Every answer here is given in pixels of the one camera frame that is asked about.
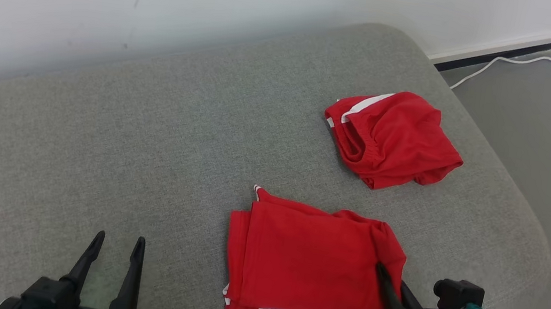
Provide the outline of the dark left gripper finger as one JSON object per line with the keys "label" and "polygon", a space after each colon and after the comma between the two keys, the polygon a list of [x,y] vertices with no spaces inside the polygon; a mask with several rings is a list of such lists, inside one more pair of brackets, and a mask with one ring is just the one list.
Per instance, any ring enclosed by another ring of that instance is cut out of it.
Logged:
{"label": "dark left gripper finger", "polygon": [[99,231],[75,265],[73,265],[71,271],[61,277],[61,281],[70,283],[75,294],[81,293],[85,278],[88,277],[90,266],[98,258],[105,236],[105,231]]}
{"label": "dark left gripper finger", "polygon": [[130,265],[123,280],[117,297],[110,303],[109,309],[136,309],[139,293],[141,271],[143,265],[145,238],[139,237],[132,253],[130,254]]}

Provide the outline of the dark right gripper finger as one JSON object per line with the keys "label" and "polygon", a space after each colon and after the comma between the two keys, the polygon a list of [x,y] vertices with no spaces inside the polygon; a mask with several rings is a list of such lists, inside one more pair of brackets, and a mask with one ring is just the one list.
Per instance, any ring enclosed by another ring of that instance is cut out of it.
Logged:
{"label": "dark right gripper finger", "polygon": [[392,278],[386,266],[378,262],[376,270],[383,309],[407,309],[403,305],[400,296],[395,292]]}
{"label": "dark right gripper finger", "polygon": [[402,298],[401,302],[403,307],[405,307],[406,309],[422,309],[422,306],[419,303],[418,299],[411,291],[410,287],[405,283],[405,281],[402,281],[400,290],[401,290],[400,294]]}

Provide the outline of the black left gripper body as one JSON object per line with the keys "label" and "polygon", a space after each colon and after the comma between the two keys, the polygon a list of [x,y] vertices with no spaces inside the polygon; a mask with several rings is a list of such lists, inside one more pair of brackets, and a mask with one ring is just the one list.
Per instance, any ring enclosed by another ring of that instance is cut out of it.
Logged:
{"label": "black left gripper body", "polygon": [[[41,277],[19,297],[9,297],[0,303],[0,309],[96,309],[80,305],[82,286],[73,281]],[[136,309],[138,293],[122,294],[109,309]]]}

